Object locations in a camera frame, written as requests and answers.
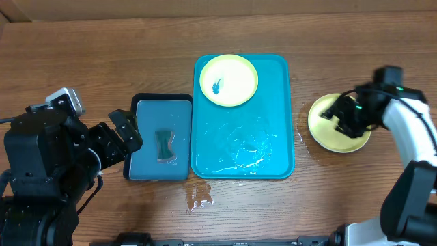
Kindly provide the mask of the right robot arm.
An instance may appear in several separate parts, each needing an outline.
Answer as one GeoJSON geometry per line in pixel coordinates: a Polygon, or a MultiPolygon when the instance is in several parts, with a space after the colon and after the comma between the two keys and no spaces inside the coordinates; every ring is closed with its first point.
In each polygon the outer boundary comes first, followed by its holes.
{"type": "Polygon", "coordinates": [[[382,203],[378,217],[337,229],[330,245],[435,245],[436,127],[421,90],[404,87],[403,70],[383,66],[373,79],[339,95],[321,112],[338,118],[336,131],[354,139],[371,127],[389,130],[404,171],[382,203]]]}

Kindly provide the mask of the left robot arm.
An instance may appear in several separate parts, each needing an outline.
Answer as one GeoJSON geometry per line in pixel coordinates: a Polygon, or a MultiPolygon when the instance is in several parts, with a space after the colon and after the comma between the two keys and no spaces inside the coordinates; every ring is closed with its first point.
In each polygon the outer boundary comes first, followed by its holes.
{"type": "Polygon", "coordinates": [[[8,118],[4,146],[10,164],[1,174],[2,245],[72,245],[84,193],[103,186],[100,172],[125,161],[143,144],[131,111],[109,114],[115,128],[80,121],[79,93],[63,87],[44,103],[8,118]]]}

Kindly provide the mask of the small yellow plate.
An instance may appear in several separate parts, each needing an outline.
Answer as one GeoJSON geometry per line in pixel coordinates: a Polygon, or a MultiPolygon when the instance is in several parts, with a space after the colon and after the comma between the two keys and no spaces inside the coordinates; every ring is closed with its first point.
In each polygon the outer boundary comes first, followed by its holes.
{"type": "Polygon", "coordinates": [[[239,55],[219,55],[201,69],[199,85],[203,95],[222,107],[236,107],[249,101],[258,87],[254,65],[239,55]]]}

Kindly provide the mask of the large yellow plate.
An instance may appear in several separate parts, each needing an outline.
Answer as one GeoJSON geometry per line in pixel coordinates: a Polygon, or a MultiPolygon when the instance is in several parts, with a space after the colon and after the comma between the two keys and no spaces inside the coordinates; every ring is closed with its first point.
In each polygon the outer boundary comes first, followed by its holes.
{"type": "Polygon", "coordinates": [[[320,116],[338,97],[339,94],[327,94],[313,103],[307,118],[309,132],[315,141],[327,150],[337,153],[354,152],[367,143],[371,131],[365,132],[362,137],[351,139],[335,130],[339,121],[338,118],[333,117],[331,120],[327,120],[320,116]]]}

